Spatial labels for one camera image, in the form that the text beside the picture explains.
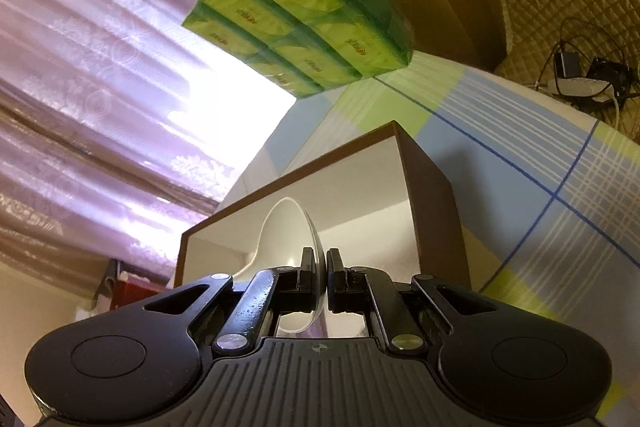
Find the green tissue pack bundle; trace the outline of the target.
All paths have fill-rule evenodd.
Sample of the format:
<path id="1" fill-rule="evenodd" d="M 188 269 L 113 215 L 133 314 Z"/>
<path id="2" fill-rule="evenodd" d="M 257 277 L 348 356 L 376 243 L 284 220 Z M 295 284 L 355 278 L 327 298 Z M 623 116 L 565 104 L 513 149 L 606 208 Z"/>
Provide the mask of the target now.
<path id="1" fill-rule="evenodd" d="M 295 98 L 395 72 L 413 54 L 390 0 L 198 0 L 182 24 Z"/>

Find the plaid tablecloth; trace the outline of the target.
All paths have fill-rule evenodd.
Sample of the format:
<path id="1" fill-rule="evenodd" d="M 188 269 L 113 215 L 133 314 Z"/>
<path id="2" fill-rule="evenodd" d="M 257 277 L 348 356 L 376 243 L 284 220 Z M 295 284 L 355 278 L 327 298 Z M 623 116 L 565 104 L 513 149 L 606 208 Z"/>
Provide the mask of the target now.
<path id="1" fill-rule="evenodd" d="M 405 69 L 296 102 L 235 202 L 396 121 L 446 174 L 476 291 L 602 343 L 607 426 L 639 421 L 639 149 L 603 122 L 481 70 L 418 53 Z"/>

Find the purple curtain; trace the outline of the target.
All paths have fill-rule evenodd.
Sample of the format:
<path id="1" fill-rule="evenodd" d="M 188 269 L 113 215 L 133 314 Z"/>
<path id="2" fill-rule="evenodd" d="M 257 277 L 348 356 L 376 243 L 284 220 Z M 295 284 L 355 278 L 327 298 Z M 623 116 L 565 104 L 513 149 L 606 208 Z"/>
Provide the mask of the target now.
<path id="1" fill-rule="evenodd" d="M 1 0 L 1 262 L 81 297 L 168 279 L 293 98 L 183 27 L 196 0 Z"/>

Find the red gift box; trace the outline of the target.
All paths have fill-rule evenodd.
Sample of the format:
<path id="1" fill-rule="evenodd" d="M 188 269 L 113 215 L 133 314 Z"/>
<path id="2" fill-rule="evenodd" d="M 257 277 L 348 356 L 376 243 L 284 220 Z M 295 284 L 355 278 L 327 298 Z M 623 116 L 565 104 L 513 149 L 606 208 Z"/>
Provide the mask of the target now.
<path id="1" fill-rule="evenodd" d="M 167 291 L 167 282 L 152 272 L 118 260 L 108 260 L 100 283 L 98 294 L 110 302 L 110 309 L 116 310 L 130 303 Z"/>

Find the brown cardboard box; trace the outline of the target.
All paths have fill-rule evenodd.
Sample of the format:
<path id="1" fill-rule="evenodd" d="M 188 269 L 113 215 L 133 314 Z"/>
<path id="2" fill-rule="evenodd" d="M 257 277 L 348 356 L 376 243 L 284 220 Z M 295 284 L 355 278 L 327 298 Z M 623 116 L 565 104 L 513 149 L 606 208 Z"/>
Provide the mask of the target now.
<path id="1" fill-rule="evenodd" d="M 301 205 L 324 251 L 344 265 L 418 274 L 469 288 L 454 190 L 442 170 L 392 121 L 250 192 L 183 233 L 177 287 L 209 274 L 233 277 L 255 254 L 262 222 L 282 198 Z"/>

